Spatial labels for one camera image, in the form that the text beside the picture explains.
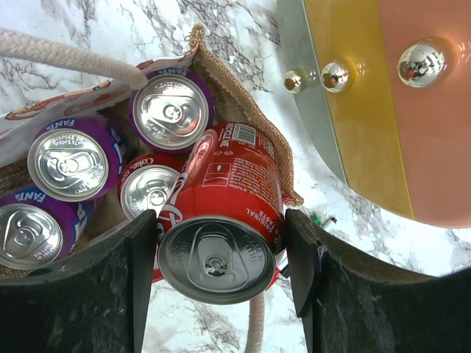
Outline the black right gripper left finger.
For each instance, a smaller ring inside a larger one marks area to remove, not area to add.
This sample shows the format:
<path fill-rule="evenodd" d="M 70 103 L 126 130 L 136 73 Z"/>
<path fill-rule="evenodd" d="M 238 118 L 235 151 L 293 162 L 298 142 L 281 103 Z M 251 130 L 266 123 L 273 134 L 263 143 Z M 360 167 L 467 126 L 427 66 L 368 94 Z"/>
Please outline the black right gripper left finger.
<path fill-rule="evenodd" d="M 157 245 L 152 210 L 26 277 L 1 281 L 2 352 L 140 352 Z"/>

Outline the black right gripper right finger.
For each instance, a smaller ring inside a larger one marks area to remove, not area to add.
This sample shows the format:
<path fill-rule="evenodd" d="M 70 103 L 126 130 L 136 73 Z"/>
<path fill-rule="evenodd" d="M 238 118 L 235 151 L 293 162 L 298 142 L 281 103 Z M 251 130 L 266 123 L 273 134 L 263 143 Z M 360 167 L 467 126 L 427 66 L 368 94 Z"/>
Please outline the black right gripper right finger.
<path fill-rule="evenodd" d="M 379 260 L 286 211 L 291 289 L 309 352 L 468 352 L 470 270 L 443 277 Z"/>

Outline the purple Fanta can front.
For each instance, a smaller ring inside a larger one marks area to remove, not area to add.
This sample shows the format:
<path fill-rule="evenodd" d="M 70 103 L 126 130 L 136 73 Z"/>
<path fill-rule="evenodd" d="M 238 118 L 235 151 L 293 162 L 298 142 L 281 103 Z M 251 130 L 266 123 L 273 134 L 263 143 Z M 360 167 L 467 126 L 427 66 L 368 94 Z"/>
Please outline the purple Fanta can front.
<path fill-rule="evenodd" d="M 27 183 L 1 197 L 1 264 L 35 270 L 68 255 L 90 225 L 97 201 L 64 202 Z"/>

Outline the purple fanta can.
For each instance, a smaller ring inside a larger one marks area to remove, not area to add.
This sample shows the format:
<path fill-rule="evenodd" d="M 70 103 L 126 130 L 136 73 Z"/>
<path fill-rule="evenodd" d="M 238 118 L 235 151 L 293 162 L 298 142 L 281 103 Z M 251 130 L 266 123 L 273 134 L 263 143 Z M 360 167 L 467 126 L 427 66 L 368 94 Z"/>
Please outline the purple fanta can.
<path fill-rule="evenodd" d="M 130 123 L 152 149 L 186 153 L 213 125 L 215 104 L 208 86 L 184 68 L 162 68 L 146 75 L 147 84 L 131 93 Z"/>
<path fill-rule="evenodd" d="M 1 197 L 1 264 L 35 270 L 68 255 L 90 225 L 97 201 L 64 202 L 27 183 Z"/>
<path fill-rule="evenodd" d="M 118 119 L 92 115 L 45 125 L 26 161 L 32 181 L 47 195 L 83 202 L 108 193 L 131 154 L 130 139 Z"/>

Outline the red cola can back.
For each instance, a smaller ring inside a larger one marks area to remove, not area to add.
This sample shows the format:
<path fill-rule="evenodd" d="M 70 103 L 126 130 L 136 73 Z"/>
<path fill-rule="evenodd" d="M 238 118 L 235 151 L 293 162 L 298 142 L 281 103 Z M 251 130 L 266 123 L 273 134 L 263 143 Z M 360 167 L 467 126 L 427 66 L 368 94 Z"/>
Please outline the red cola can back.
<path fill-rule="evenodd" d="M 145 210 L 159 213 L 185 161 L 182 155 L 150 153 L 129 162 L 117 185 L 118 200 L 125 216 L 132 220 Z"/>

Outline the red cola can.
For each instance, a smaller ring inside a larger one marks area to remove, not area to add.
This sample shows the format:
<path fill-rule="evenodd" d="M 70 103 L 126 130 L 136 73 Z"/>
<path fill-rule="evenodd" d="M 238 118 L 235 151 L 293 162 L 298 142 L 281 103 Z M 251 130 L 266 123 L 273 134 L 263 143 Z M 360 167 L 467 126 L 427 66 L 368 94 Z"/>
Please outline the red cola can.
<path fill-rule="evenodd" d="M 217 124 L 195 143 L 159 213 L 158 266 L 191 299 L 245 302 L 272 282 L 283 222 L 270 139 L 247 124 Z"/>
<path fill-rule="evenodd" d="M 118 200 L 125 216 L 132 220 L 145 210 L 159 213 L 185 161 L 182 155 L 150 153 L 129 162 L 117 185 Z"/>

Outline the red cola can front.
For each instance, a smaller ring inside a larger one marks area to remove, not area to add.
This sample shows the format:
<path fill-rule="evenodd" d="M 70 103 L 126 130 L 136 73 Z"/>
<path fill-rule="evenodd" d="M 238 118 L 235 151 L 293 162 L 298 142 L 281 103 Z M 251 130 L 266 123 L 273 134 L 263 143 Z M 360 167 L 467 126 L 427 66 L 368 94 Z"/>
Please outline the red cola can front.
<path fill-rule="evenodd" d="M 283 222 L 270 139 L 247 124 L 217 124 L 195 143 L 159 213 L 158 266 L 191 299 L 245 302 L 272 282 Z"/>

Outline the purple Fanta can back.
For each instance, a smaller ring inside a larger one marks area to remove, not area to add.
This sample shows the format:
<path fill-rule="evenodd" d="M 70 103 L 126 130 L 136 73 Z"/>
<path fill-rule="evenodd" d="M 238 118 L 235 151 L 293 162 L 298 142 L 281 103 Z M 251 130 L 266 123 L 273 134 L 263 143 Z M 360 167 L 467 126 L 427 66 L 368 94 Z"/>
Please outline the purple Fanta can back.
<path fill-rule="evenodd" d="M 213 125 L 215 104 L 208 86 L 184 68 L 162 68 L 146 75 L 147 84 L 131 93 L 130 123 L 152 149 L 186 153 Z"/>

